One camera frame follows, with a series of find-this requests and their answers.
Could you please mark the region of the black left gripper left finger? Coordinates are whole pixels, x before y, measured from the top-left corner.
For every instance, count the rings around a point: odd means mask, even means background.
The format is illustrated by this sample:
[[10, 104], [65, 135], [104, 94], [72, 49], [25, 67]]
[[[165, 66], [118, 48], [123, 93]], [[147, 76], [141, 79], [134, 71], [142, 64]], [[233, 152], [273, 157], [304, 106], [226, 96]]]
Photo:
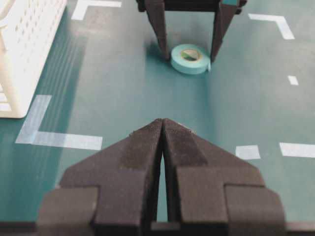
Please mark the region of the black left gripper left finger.
[[158, 118], [68, 167], [41, 203], [40, 236], [142, 236], [157, 216]]

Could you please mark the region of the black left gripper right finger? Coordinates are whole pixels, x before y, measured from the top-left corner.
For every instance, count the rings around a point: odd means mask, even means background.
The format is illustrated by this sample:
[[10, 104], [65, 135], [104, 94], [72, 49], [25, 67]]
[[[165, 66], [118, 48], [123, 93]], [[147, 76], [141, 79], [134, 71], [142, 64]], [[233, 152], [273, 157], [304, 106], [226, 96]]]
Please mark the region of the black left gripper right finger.
[[259, 169], [163, 120], [169, 221], [193, 236], [284, 236], [284, 208]]

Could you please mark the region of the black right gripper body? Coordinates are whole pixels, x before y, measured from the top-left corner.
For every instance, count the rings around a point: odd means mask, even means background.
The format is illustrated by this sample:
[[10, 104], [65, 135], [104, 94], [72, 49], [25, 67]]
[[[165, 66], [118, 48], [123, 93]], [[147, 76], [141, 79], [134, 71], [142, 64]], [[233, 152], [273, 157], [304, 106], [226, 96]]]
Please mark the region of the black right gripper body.
[[216, 11], [219, 0], [165, 0], [166, 11]]

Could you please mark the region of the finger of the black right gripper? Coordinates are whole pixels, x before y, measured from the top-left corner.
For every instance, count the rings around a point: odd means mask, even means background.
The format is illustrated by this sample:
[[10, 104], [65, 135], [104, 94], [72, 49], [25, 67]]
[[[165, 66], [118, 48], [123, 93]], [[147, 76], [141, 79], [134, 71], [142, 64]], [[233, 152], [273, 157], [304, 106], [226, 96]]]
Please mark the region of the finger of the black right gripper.
[[223, 43], [223, 38], [235, 14], [241, 8], [240, 0], [218, 0], [215, 4], [215, 19], [210, 58], [214, 62]]
[[167, 46], [164, 0], [137, 0], [138, 11], [146, 12], [149, 22], [157, 37], [159, 48], [165, 60], [170, 59]]

